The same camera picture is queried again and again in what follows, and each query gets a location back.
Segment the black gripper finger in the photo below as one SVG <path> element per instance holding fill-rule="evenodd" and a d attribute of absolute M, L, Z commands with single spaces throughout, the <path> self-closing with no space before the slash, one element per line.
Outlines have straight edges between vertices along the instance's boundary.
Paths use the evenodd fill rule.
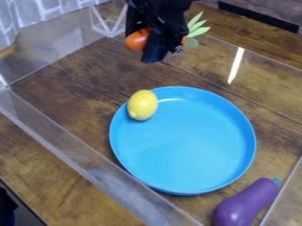
<path fill-rule="evenodd" d="M 139 4 L 138 7 L 128 6 L 126 11 L 126 36 L 139 31 L 140 29 L 150 28 L 146 21 L 146 16 L 150 13 L 150 5 Z"/>
<path fill-rule="evenodd" d="M 175 54 L 182 51 L 188 35 L 187 25 L 182 25 L 174 34 L 158 34 L 148 26 L 144 29 L 148 32 L 140 57 L 144 64 L 160 62 L 168 52 Z"/>

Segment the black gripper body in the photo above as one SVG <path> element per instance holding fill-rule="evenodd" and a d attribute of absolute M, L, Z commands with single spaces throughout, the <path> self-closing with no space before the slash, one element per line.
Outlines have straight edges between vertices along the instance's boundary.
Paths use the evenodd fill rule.
<path fill-rule="evenodd" d="M 126 0 L 127 7 L 150 5 L 146 21 L 159 33 L 175 33 L 186 25 L 184 12 L 192 2 L 194 0 Z"/>

